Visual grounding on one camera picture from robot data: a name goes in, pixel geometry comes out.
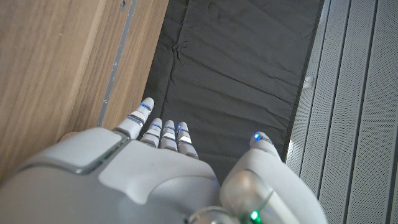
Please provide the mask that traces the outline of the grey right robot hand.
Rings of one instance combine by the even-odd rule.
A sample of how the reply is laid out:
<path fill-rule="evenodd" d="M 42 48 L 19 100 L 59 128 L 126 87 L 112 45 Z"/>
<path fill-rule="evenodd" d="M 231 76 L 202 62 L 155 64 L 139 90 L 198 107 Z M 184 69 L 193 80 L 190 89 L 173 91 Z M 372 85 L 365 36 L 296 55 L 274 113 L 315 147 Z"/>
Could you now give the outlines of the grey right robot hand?
<path fill-rule="evenodd" d="M 149 121 L 152 98 L 114 129 L 76 133 L 1 184 L 2 223 L 326 223 L 320 202 L 269 137 L 220 182 L 188 126 Z"/>

